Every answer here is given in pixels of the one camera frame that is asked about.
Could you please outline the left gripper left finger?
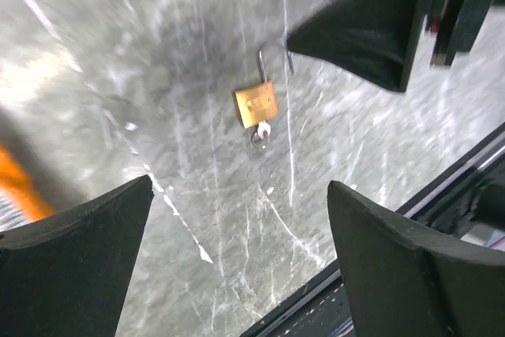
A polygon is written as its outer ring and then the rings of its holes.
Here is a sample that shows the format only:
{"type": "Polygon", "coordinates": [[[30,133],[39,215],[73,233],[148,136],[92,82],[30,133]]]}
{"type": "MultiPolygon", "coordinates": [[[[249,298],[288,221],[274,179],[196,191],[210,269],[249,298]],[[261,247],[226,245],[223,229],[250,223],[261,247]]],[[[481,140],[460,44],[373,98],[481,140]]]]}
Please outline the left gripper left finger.
{"type": "Polygon", "coordinates": [[[3,336],[113,336],[154,194],[143,175],[1,234],[3,336]]]}

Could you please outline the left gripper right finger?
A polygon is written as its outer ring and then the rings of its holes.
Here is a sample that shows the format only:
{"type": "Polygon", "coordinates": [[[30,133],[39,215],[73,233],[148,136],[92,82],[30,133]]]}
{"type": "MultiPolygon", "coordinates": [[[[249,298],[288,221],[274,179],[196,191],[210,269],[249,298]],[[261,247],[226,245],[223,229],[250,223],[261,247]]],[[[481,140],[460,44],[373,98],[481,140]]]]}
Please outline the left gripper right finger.
{"type": "Polygon", "coordinates": [[[504,254],[330,182],[328,215],[358,336],[502,336],[504,254]]]}

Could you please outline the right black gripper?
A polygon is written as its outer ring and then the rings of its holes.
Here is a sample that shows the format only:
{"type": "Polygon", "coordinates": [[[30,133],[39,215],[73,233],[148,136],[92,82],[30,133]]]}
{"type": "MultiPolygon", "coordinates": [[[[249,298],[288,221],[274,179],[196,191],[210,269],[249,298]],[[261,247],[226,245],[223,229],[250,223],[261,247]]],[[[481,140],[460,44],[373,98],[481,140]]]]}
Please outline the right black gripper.
{"type": "MultiPolygon", "coordinates": [[[[390,92],[404,93],[423,24],[419,0],[330,0],[286,38],[289,51],[330,62],[390,92]]],[[[431,0],[426,31],[436,37],[430,64],[468,54],[488,11],[504,0],[431,0]]]]}

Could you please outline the small brass padlock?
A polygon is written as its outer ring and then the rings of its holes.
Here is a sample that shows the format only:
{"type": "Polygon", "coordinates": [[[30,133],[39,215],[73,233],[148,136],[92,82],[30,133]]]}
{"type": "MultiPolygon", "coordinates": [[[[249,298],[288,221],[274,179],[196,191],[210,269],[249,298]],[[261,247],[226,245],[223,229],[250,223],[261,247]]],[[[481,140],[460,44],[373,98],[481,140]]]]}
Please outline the small brass padlock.
{"type": "Polygon", "coordinates": [[[273,43],[265,43],[258,50],[257,65],[261,82],[234,92],[239,118],[242,126],[246,129],[257,127],[262,121],[269,122],[279,112],[275,86],[273,81],[267,77],[264,64],[264,50],[270,46],[277,46],[283,49],[289,70],[292,74],[295,74],[293,59],[284,39],[278,39],[273,43]]]}

